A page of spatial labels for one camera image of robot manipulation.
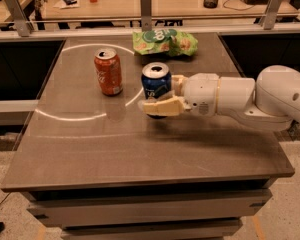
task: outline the snack bag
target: snack bag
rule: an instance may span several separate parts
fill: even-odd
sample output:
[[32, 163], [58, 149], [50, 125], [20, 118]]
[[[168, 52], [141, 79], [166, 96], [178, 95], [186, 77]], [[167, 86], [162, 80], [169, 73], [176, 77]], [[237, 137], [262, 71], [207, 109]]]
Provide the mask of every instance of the snack bag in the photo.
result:
[[132, 34], [133, 49], [141, 54], [165, 53], [171, 57], [191, 56], [198, 47], [193, 35], [174, 29], [151, 30]]

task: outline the soda can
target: soda can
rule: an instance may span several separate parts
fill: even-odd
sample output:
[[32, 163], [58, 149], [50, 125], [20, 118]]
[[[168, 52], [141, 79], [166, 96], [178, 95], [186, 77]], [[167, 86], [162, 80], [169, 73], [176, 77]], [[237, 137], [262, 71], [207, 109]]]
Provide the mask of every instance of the soda can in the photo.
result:
[[101, 91], [113, 96], [122, 91], [120, 58], [113, 48], [101, 48], [95, 53], [94, 64]]
[[161, 62], [146, 65], [142, 69], [141, 81], [147, 99], [157, 99], [171, 90], [169, 67]]

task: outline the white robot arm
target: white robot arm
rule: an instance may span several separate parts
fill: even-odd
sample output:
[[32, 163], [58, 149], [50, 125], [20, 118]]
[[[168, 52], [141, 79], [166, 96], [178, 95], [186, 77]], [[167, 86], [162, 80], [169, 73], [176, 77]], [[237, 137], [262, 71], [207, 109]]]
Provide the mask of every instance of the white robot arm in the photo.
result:
[[172, 77], [172, 98], [143, 102], [149, 115], [230, 116], [253, 128], [281, 131], [300, 123], [300, 73], [284, 66], [264, 69], [252, 78], [196, 74]]

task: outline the drawer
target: drawer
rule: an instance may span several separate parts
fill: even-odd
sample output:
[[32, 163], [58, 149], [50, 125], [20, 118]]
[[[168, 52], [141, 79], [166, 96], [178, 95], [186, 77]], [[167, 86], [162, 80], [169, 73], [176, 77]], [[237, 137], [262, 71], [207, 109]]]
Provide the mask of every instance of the drawer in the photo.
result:
[[120, 227], [86, 227], [64, 230], [61, 238], [64, 240], [222, 240], [223, 236], [233, 235], [241, 226], [239, 219], [219, 219]]
[[66, 228], [253, 216], [270, 198], [269, 189], [125, 196], [36, 201], [28, 211], [47, 227]]

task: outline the gray table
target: gray table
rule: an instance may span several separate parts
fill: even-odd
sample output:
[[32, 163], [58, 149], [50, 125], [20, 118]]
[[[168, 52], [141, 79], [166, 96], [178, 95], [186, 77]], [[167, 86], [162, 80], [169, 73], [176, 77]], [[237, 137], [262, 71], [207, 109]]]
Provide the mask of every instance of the gray table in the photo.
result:
[[[160, 57], [172, 74], [238, 76], [217, 34], [194, 35], [193, 58]], [[94, 53], [104, 46], [121, 58], [115, 97], [100, 92], [95, 74]], [[2, 189], [30, 193], [29, 211], [63, 228], [65, 239], [233, 234], [240, 221], [232, 218], [255, 214], [271, 197], [267, 188], [294, 169], [272, 132], [221, 116], [144, 115], [143, 63], [130, 36], [67, 39]]]

